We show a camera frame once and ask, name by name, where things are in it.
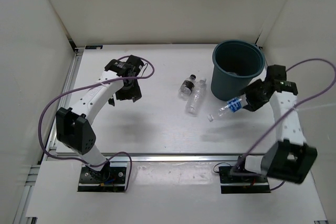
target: white table surface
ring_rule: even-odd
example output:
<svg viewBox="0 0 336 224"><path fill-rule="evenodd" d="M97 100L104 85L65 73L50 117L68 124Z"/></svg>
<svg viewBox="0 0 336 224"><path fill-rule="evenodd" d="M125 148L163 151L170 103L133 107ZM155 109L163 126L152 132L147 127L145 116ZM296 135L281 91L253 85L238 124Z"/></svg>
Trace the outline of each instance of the white table surface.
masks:
<svg viewBox="0 0 336 224"><path fill-rule="evenodd" d="M216 163L134 163L126 193L77 192L81 164L44 161L28 209L38 224L313 224L326 220L313 178L270 194L221 194ZM274 187L279 181L271 180Z"/></svg>
<svg viewBox="0 0 336 224"><path fill-rule="evenodd" d="M215 45L104 45L101 50L85 50L75 88L94 83L110 60L122 56L140 56L155 66L151 78L139 80L139 101L116 101L115 107L106 104L98 113L92 127L99 150L169 154L245 152L274 123L272 109L266 104L256 112L236 112L226 121L208 121L207 114L224 104L210 89L214 48ZM196 80L207 78L206 98L197 117L186 114L186 102L177 97L181 83L190 74L195 74ZM70 106L84 92L72 94ZM264 153L274 142L273 132L254 152ZM67 152L72 150L59 143L57 153Z"/></svg>

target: bottle label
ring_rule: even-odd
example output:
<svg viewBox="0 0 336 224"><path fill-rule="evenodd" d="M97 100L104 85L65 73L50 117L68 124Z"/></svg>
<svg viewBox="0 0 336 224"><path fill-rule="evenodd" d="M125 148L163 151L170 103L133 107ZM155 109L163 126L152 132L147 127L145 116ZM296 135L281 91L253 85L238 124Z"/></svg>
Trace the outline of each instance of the bottle label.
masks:
<svg viewBox="0 0 336 224"><path fill-rule="evenodd" d="M232 112L236 112L237 110L240 110L242 107L242 104L237 98L233 98L232 100L228 101L227 105L229 106Z"/></svg>
<svg viewBox="0 0 336 224"><path fill-rule="evenodd" d="M188 88L190 90L193 90L193 88L194 88L195 85L191 81L184 81L182 83L182 86L186 87L186 88Z"/></svg>

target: white panel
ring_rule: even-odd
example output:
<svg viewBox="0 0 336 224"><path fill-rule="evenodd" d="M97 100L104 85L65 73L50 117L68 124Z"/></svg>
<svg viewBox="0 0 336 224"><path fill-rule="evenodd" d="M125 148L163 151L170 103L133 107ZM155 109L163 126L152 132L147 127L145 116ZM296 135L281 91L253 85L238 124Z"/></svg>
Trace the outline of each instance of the white panel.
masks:
<svg viewBox="0 0 336 224"><path fill-rule="evenodd" d="M268 63L291 66L309 58L336 64L336 0L288 0L275 23L264 50ZM325 63L309 62L288 73L298 85L298 100L327 87L334 73ZM336 87L303 107L336 102Z"/></svg>
<svg viewBox="0 0 336 224"><path fill-rule="evenodd" d="M224 121L209 122L207 115L225 102L211 92L215 45L103 45L101 50L85 50L75 88L95 83L112 59L136 55L155 66L153 77L140 80L142 98L105 104L92 125L96 145L104 153L243 153L274 123L269 104L252 113L246 110L228 115ZM177 97L183 80L191 74L207 79L205 101L199 115L184 112L186 101ZM259 78L264 78L266 71ZM72 94L70 106L85 93ZM266 152L275 142L275 133L254 150ZM57 152L72 152L59 144Z"/></svg>
<svg viewBox="0 0 336 224"><path fill-rule="evenodd" d="M39 224L306 224L326 218L310 174L303 184L287 183L271 194L222 195L215 164L135 163L124 194L78 193L80 163L46 161L27 216Z"/></svg>
<svg viewBox="0 0 336 224"><path fill-rule="evenodd" d="M318 150L312 171L325 214L330 223L336 223L336 105L306 109L299 115L307 141Z"/></svg>
<svg viewBox="0 0 336 224"><path fill-rule="evenodd" d="M288 0L265 45L268 63L292 64L308 58L336 63L336 0ZM291 70L288 79L298 85L298 100L326 87L334 73L325 63L306 63ZM336 88L299 109L307 142L318 149L313 167L316 186L330 223L336 223L335 154Z"/></svg>
<svg viewBox="0 0 336 224"><path fill-rule="evenodd" d="M0 0L0 7L0 223L12 223L41 157L39 114L62 90L73 53L47 0Z"/></svg>
<svg viewBox="0 0 336 224"><path fill-rule="evenodd" d="M255 42L286 0L50 0L77 46Z"/></svg>

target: water bottle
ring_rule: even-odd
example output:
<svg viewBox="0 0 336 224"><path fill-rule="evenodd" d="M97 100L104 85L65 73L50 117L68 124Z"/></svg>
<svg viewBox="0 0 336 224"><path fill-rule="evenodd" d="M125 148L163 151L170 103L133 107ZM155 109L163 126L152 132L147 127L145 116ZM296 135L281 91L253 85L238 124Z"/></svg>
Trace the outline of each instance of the water bottle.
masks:
<svg viewBox="0 0 336 224"><path fill-rule="evenodd" d="M178 91L179 92L178 94L183 100L188 100L195 86L195 79L196 79L196 76L192 74L190 77L185 79L185 81L182 83Z"/></svg>
<svg viewBox="0 0 336 224"><path fill-rule="evenodd" d="M202 78L196 83L195 88L188 99L187 105L185 106L185 111L196 115L201 107L201 104L205 97L206 91L206 78Z"/></svg>
<svg viewBox="0 0 336 224"><path fill-rule="evenodd" d="M209 114L208 115L208 119L210 122L212 122L213 120L221 120L224 119L227 114L232 114L238 110L240 110L241 108L243 108L244 106L246 106L247 100L246 100L246 96L243 94L239 97L233 98L231 100L229 100L227 102L227 104L224 107L221 107L217 113L214 114Z"/></svg>

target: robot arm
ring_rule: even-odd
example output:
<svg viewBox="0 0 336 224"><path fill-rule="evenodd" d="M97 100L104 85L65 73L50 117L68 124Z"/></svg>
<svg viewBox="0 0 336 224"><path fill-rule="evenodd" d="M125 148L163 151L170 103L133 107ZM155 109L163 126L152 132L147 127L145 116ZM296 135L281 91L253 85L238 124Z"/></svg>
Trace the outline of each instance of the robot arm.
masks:
<svg viewBox="0 0 336 224"><path fill-rule="evenodd" d="M258 80L255 82L258 84L252 83L244 90L249 102L246 109L255 111L269 101L277 121L297 103L296 85L286 79L284 66L268 67L264 82ZM297 111L292 111L277 125L276 139L277 142L264 156L248 155L244 169L301 184L317 157L317 151L306 144Z"/></svg>
<svg viewBox="0 0 336 224"><path fill-rule="evenodd" d="M133 55L129 56L126 62L111 60L105 66L98 82L119 77L135 77L143 66L142 60ZM114 94L117 100L135 102L141 98L137 80L117 80L89 89L73 106L68 109L60 108L56 113L57 139L85 160L91 169L91 175L100 181L104 181L108 176L109 164L90 167L106 161L95 145L96 135L91 125L107 101L114 106Z"/></svg>

